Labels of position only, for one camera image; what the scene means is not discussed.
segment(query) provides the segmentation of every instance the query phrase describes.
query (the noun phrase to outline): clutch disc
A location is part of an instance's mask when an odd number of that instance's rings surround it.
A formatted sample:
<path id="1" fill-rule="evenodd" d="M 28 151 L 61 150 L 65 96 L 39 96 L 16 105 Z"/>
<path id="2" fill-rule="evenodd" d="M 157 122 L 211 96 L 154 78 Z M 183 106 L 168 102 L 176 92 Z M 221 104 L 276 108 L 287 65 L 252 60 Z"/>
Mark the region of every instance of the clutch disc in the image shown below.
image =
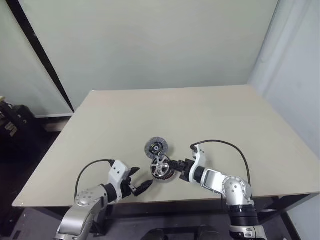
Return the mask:
<path id="1" fill-rule="evenodd" d="M 157 155 L 151 162 L 151 174 L 158 180 L 169 180 L 175 174 L 175 170 L 169 166 L 170 158 L 164 154 Z"/>
<path id="2" fill-rule="evenodd" d="M 151 138 L 144 146 L 144 152 L 148 158 L 154 159 L 157 155 L 168 152 L 168 144 L 163 138 L 156 136 Z"/>

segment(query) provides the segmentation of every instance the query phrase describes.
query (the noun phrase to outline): beige tabletop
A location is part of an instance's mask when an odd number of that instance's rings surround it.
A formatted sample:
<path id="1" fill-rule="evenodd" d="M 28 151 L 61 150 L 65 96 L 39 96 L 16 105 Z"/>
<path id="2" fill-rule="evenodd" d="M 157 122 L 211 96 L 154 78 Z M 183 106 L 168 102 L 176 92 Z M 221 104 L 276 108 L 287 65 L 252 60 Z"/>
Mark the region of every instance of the beige tabletop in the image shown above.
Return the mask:
<path id="1" fill-rule="evenodd" d="M 247 158 L 254 197 L 318 193 L 319 160 L 290 126 L 249 85 L 92 91 L 47 152 L 15 207 L 71 206 L 77 176 L 88 163 L 118 159 L 140 167 L 133 183 L 152 178 L 146 142 L 163 137 L 173 160 L 191 158 L 190 144 L 224 140 Z M 203 145 L 207 166 L 246 179 L 239 153 L 220 143 Z M 90 166 L 79 189 L 106 184 L 107 163 Z M 183 201 L 219 196 L 176 179 L 155 182 L 120 203 Z"/>

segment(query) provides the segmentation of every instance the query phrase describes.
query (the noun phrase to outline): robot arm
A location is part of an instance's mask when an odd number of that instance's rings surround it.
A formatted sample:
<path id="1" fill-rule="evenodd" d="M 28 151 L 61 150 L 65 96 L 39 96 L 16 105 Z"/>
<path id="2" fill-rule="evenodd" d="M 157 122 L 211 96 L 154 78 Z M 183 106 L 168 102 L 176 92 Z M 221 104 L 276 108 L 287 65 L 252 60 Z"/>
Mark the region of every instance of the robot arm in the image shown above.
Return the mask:
<path id="1" fill-rule="evenodd" d="M 259 224 L 255 203 L 251 199 L 250 184 L 238 176 L 229 176 L 222 172 L 205 168 L 205 152 L 200 145 L 192 149 L 195 159 L 171 161 L 169 165 L 181 172 L 180 179 L 226 197 L 228 214 L 231 220 L 230 236 L 235 240 L 267 240 L 264 227 Z"/>
<path id="2" fill-rule="evenodd" d="M 78 193 L 73 206 L 65 214 L 55 235 L 55 240 L 85 240 L 94 225 L 102 226 L 108 203 L 117 203 L 131 195 L 138 196 L 153 183 L 152 180 L 135 187 L 131 178 L 139 168 L 129 169 L 121 161 L 111 161 L 111 170 L 107 185 L 99 185 Z"/>

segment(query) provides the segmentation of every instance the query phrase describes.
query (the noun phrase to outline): black cable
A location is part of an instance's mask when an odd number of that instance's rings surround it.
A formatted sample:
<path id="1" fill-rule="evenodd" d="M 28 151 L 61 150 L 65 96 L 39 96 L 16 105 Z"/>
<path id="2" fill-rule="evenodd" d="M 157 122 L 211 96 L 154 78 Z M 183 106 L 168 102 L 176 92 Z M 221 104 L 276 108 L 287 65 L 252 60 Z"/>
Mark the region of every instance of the black cable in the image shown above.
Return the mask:
<path id="1" fill-rule="evenodd" d="M 87 166 L 85 166 L 85 167 L 81 170 L 81 172 L 79 173 L 78 178 L 76 179 L 75 189 L 74 189 L 74 198 L 76 198 L 77 193 L 78 193 L 78 185 L 79 185 L 80 177 L 81 177 L 82 173 L 87 169 L 87 167 L 91 166 L 92 164 L 99 163 L 99 162 L 109 162 L 110 164 L 113 164 L 114 161 L 115 161 L 115 160 L 112 160 L 112 159 L 101 159 L 101 160 L 97 160 L 97 161 L 90 162 Z"/>
<path id="2" fill-rule="evenodd" d="M 243 161 L 244 161 L 244 164 L 245 164 L 245 169 L 246 169 L 246 175 L 247 175 L 247 178 L 248 178 L 248 183 L 251 185 L 251 179 L 250 179 L 250 170 L 249 170 L 249 166 L 248 166 L 248 163 L 247 163 L 247 160 L 246 160 L 246 157 L 245 155 L 242 153 L 242 151 L 235 145 L 233 145 L 232 143 L 230 142 L 227 142 L 227 141 L 221 141 L 221 140 L 204 140 L 204 141 L 199 141 L 199 142 L 196 142 L 194 144 L 191 144 L 190 148 L 192 150 L 195 150 L 195 146 L 196 145 L 199 145 L 199 144 L 204 144 L 204 143 L 221 143 L 221 144 L 226 144 L 226 145 L 229 145 L 233 148 L 235 148 L 241 155 Z"/>

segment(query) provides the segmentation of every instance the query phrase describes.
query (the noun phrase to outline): white wall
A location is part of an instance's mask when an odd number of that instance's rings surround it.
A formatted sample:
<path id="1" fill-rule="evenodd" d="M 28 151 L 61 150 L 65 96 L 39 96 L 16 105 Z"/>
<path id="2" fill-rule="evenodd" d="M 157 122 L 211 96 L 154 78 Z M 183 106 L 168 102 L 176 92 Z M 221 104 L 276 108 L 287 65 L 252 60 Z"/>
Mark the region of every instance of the white wall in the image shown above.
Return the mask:
<path id="1" fill-rule="evenodd" d="M 91 90 L 246 84 L 277 0 L 20 0 L 77 108 Z"/>
<path id="2" fill-rule="evenodd" d="M 36 116 L 72 113 L 4 0 L 0 0 L 0 96 L 28 106 Z"/>
<path id="3" fill-rule="evenodd" d="M 318 157 L 319 7 L 319 0 L 280 1 L 250 80 Z M 290 210 L 288 214 L 301 239 L 320 239 L 319 196 Z"/>

